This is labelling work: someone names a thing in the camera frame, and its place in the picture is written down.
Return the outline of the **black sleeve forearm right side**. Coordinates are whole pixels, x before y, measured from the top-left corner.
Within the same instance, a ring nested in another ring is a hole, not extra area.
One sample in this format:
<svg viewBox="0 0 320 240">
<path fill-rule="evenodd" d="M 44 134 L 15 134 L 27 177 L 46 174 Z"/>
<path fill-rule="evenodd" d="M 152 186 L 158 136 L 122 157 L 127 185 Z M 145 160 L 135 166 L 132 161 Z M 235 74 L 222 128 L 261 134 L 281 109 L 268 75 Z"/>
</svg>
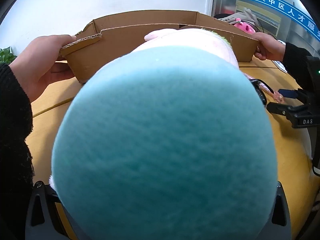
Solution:
<svg viewBox="0 0 320 240">
<path fill-rule="evenodd" d="M 312 83 L 308 71 L 307 56 L 311 56 L 311 54 L 306 49 L 299 48 L 289 42 L 286 43 L 282 63 L 288 74 L 303 89 L 308 89 Z"/>
</svg>

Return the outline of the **bystander right hand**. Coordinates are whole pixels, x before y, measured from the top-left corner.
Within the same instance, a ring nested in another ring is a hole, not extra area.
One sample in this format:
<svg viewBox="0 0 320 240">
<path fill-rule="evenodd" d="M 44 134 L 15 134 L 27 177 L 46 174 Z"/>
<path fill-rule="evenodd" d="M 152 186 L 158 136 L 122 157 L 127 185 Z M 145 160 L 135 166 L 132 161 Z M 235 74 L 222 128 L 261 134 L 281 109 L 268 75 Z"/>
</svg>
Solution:
<svg viewBox="0 0 320 240">
<path fill-rule="evenodd" d="M 255 50 L 255 57 L 261 61 L 283 61 L 285 45 L 276 40 L 273 36 L 266 33 L 254 33 L 252 38 L 259 41 Z"/>
</svg>

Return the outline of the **black knit sleeve forearm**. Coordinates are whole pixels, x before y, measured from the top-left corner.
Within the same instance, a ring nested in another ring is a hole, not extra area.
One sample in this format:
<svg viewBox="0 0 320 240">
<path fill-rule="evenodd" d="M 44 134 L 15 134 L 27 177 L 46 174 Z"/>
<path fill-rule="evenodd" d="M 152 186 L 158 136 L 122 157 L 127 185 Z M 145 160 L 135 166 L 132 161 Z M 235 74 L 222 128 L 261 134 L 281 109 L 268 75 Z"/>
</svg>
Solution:
<svg viewBox="0 0 320 240">
<path fill-rule="evenodd" d="M 1 64 L 1 239 L 24 239 L 34 169 L 26 137 L 31 104 L 10 67 Z"/>
</svg>

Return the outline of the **bystander left hand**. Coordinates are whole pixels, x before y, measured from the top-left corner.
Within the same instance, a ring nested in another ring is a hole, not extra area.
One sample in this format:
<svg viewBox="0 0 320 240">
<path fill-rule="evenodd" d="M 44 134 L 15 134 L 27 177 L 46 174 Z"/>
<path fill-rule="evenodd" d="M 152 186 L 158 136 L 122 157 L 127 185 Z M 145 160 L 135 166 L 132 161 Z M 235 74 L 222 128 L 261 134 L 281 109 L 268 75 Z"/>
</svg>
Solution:
<svg viewBox="0 0 320 240">
<path fill-rule="evenodd" d="M 37 37 L 10 64 L 30 102 L 39 98 L 48 85 L 74 77 L 59 54 L 62 47 L 75 40 L 76 37 L 70 35 Z"/>
</svg>

